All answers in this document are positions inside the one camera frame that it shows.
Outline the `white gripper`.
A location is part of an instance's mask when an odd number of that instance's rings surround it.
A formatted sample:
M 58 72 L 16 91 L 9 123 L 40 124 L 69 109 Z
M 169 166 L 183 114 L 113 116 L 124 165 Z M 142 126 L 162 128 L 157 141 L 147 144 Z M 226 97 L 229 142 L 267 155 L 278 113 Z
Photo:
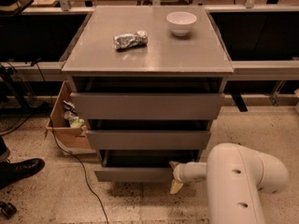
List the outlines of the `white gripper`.
M 206 178 L 205 162 L 187 162 L 180 163 L 178 161 L 170 161 L 169 165 L 173 169 L 173 177 L 170 188 L 172 195 L 177 194 L 183 187 L 182 183 L 198 181 Z

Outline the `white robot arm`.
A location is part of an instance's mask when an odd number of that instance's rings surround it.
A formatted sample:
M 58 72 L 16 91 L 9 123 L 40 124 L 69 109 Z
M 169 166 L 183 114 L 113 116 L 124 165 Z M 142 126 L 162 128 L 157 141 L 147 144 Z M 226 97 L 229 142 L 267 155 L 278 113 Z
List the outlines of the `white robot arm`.
M 289 183 L 288 169 L 278 158 L 232 143 L 214 146 L 205 162 L 170 165 L 172 194 L 205 179 L 209 224 L 266 224 L 259 194 L 278 194 Z

